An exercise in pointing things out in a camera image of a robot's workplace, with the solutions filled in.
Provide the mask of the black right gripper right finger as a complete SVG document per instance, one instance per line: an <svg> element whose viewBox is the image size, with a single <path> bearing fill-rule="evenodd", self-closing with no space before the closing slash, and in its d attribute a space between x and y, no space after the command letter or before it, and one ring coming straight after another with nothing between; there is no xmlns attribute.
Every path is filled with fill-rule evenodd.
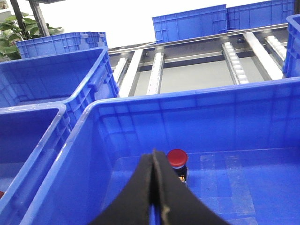
<svg viewBox="0 0 300 225"><path fill-rule="evenodd" d="M154 150L156 206L162 225L227 225L201 202L184 183L167 160L167 153Z"/></svg>

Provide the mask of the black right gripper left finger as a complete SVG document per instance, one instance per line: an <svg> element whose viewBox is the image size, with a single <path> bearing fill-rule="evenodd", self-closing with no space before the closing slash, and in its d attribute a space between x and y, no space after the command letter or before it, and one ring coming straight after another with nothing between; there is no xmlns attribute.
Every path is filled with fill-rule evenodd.
<svg viewBox="0 0 300 225"><path fill-rule="evenodd" d="M150 207L156 202L154 162L151 154L141 156L128 183L91 225L148 225Z"/></svg>

